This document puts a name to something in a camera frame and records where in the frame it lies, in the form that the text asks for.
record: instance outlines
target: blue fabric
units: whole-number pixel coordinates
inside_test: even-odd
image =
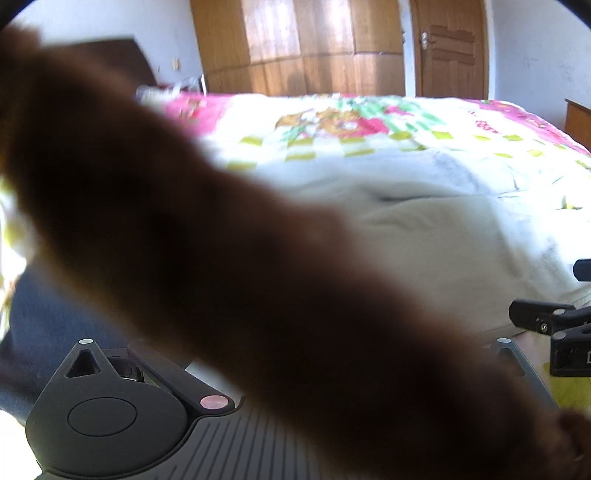
[[[101,348],[124,348],[130,341],[92,308],[58,291],[37,265],[17,284],[10,326],[0,343],[0,410],[22,423],[78,340],[92,338]]]

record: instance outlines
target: floral bedspread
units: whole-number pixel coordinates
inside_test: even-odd
[[[467,154],[475,166],[515,170],[518,177],[541,170],[548,174],[564,162],[591,167],[589,152],[568,135],[498,100],[204,97],[144,90],[140,101],[177,121],[209,148],[216,162],[231,170],[427,149]],[[515,189],[520,188],[515,179]]]

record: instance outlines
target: black clamp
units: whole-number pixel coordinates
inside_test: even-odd
[[[573,274],[579,281],[591,281],[591,260],[576,262]],[[518,328],[551,336],[551,375],[591,377],[591,307],[515,300],[509,318]]]

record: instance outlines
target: door handle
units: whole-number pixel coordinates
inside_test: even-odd
[[[435,40],[429,38],[429,33],[423,32],[421,34],[421,46],[423,47],[423,50],[427,50],[430,43],[435,43]]]

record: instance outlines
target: brown fur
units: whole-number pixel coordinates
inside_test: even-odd
[[[0,34],[2,169],[43,254],[159,345],[198,355],[340,468],[388,479],[591,478],[551,413],[366,265],[338,217],[216,171],[119,80]]]

